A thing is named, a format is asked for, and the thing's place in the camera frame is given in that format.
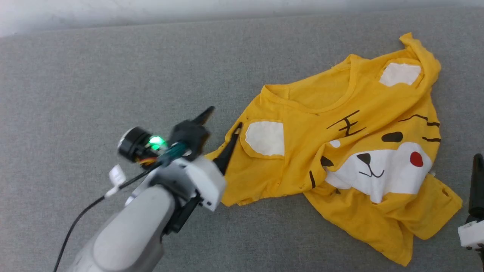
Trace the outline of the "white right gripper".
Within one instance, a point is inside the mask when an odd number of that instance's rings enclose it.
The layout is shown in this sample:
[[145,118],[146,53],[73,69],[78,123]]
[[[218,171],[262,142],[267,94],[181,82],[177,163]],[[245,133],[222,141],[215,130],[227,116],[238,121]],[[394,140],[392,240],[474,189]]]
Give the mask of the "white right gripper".
[[[484,218],[484,159],[480,153],[473,157],[468,213],[469,220],[482,220]],[[484,221],[472,221],[458,227],[458,236],[463,248],[483,248]]]

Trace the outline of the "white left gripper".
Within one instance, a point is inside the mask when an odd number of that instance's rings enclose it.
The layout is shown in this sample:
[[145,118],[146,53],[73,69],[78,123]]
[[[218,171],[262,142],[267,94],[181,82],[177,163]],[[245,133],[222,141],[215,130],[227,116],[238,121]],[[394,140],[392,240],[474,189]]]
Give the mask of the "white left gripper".
[[[206,108],[192,119],[192,124],[204,126],[214,110],[215,106]],[[167,167],[160,166],[154,169],[151,172],[153,181],[161,181],[164,187],[183,200],[189,200],[199,195],[202,199],[202,206],[214,212],[225,191],[226,182],[223,175],[228,169],[242,126],[243,123],[239,122],[232,132],[228,144],[213,161],[204,156],[197,157],[193,161],[178,158]]]

